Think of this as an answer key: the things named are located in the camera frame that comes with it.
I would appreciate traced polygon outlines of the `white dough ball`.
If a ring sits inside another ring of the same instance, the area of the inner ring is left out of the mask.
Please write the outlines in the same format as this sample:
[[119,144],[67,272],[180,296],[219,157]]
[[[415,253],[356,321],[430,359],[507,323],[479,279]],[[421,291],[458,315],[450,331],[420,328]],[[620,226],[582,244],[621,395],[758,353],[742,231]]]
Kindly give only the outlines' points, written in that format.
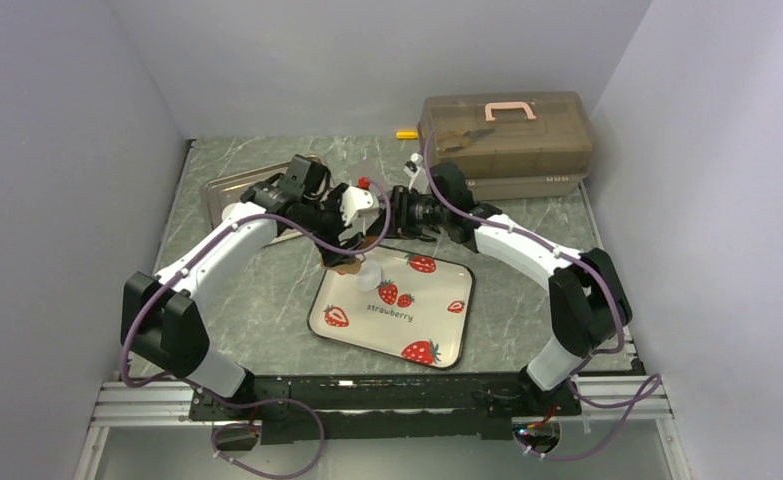
[[376,290],[383,281],[381,265],[374,260],[365,260],[355,274],[356,286],[360,292]]

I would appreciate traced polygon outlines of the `brown translucent tool box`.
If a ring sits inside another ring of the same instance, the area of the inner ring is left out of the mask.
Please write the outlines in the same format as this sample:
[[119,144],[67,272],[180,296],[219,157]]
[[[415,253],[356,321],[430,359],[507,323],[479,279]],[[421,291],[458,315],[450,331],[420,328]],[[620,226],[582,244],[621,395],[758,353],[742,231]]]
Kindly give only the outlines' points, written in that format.
[[418,135],[430,167],[457,166],[480,201],[567,195],[595,150],[574,91],[432,96]]

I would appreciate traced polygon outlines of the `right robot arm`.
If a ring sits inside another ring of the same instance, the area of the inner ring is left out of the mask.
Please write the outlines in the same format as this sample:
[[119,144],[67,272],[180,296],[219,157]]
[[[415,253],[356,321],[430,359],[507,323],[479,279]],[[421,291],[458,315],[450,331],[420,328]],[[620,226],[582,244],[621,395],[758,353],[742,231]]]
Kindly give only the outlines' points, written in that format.
[[499,208],[475,201],[454,164],[427,167],[414,155],[404,171],[409,184],[392,191],[390,237],[431,241],[444,233],[546,290],[552,335],[520,375],[517,392],[524,411],[545,413],[556,402],[556,389],[592,356],[623,347],[633,314],[607,252],[562,246],[520,226]]

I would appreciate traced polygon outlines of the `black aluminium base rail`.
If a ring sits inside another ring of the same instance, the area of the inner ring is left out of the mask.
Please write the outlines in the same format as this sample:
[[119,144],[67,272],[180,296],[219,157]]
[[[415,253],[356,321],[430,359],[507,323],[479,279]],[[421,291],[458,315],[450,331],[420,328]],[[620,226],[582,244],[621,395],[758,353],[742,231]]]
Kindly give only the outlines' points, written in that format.
[[261,407],[235,409],[178,381],[129,389],[104,384],[91,422],[97,427],[191,427],[252,422],[265,445],[314,440],[322,425],[328,439],[388,439],[477,435],[509,439],[513,430],[542,433],[560,421],[585,429],[616,421],[642,385],[641,376],[582,376],[584,401],[563,391],[534,405],[512,391],[509,373],[476,375],[263,376],[256,385]]

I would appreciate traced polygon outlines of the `wooden rolling pin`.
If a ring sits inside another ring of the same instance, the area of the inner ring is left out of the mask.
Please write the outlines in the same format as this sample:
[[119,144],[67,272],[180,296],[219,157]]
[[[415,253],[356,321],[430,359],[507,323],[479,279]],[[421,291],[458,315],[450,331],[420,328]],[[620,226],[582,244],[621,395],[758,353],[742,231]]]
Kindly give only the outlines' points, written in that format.
[[362,265],[363,261],[355,256],[322,260],[324,269],[336,272],[339,275],[356,275],[362,270]]

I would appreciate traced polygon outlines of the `strawberry pattern white tray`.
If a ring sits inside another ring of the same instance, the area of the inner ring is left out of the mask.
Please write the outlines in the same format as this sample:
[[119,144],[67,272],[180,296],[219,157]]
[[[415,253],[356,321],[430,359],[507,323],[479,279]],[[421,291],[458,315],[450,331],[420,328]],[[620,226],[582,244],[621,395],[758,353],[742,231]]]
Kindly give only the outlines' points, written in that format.
[[436,370],[462,358],[475,276],[466,266],[378,247],[366,255],[382,267],[376,290],[360,292],[355,275],[324,274],[307,315],[318,337]]

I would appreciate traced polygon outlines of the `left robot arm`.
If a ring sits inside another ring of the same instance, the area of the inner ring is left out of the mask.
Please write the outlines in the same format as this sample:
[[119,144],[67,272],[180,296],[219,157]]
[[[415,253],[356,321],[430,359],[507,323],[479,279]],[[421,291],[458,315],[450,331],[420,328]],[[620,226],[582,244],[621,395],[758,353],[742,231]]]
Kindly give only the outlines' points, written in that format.
[[249,259],[287,230],[311,240],[326,267],[348,266],[368,252],[362,235],[342,240],[356,219],[387,197],[369,177],[332,185],[329,168],[296,155],[287,169],[249,186],[203,240],[155,274],[123,287],[120,375],[131,388],[166,376],[200,387],[231,420],[257,399],[254,374],[211,343],[204,312]]

